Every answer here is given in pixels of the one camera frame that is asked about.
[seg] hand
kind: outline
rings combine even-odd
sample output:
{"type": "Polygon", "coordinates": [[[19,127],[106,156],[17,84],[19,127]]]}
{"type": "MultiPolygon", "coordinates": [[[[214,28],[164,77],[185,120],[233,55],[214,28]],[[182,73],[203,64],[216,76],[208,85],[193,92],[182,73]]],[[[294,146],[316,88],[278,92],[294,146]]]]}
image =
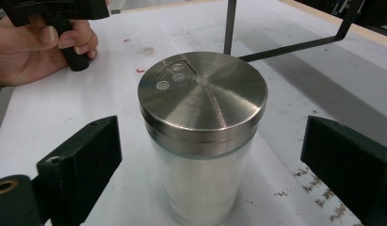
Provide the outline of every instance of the hand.
{"type": "Polygon", "coordinates": [[[8,17],[0,20],[0,87],[31,83],[65,68],[62,48],[97,56],[98,38],[88,21],[71,21],[73,30],[59,37],[40,16],[29,19],[31,23],[22,27],[14,27],[8,17]]]}

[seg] round lid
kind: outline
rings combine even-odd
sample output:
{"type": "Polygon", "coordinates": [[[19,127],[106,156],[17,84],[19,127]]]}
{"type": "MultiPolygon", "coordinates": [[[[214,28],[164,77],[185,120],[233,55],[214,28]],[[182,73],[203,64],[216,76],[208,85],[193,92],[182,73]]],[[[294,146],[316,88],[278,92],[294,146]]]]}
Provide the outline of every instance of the round lid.
{"type": "Polygon", "coordinates": [[[195,156],[230,152],[255,133],[264,114],[264,78],[247,62],[194,52],[153,65],[138,86],[150,135],[166,149],[195,156]]]}

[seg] glass jar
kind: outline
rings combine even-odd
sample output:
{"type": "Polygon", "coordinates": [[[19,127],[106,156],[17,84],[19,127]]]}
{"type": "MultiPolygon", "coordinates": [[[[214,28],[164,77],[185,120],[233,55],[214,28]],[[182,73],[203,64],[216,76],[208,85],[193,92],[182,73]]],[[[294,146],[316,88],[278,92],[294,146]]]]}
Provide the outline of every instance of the glass jar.
{"type": "Polygon", "coordinates": [[[264,114],[264,78],[232,56],[187,53],[152,66],[138,97],[172,214],[184,225],[219,225],[264,114]]]}

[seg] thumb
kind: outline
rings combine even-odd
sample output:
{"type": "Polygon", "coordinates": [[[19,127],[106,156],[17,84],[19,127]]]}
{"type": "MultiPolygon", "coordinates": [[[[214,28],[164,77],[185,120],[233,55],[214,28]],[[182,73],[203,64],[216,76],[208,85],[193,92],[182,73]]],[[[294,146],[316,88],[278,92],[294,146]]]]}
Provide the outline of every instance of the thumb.
{"type": "Polygon", "coordinates": [[[52,26],[0,26],[0,53],[45,50],[56,46],[58,35],[52,26]]]}

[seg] white table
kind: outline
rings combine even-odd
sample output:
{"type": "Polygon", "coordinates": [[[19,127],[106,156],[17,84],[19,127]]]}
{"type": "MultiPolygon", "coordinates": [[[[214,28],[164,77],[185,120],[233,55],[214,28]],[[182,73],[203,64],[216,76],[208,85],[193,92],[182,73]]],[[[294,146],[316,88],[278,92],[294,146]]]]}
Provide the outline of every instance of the white table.
{"type": "MultiPolygon", "coordinates": [[[[221,53],[226,7],[199,1],[91,22],[100,54],[87,70],[64,69],[14,90],[0,130],[0,178],[35,177],[35,164],[84,125],[118,115],[123,161],[84,225],[178,225],[140,115],[137,69],[184,52],[221,53]]],[[[276,0],[240,0],[232,55],[328,37],[337,27],[276,0]]],[[[251,65],[265,78],[269,99],[234,211],[222,225],[357,225],[336,197],[326,199],[327,187],[313,183],[299,156],[308,115],[387,146],[387,47],[349,33],[251,65]]]]}

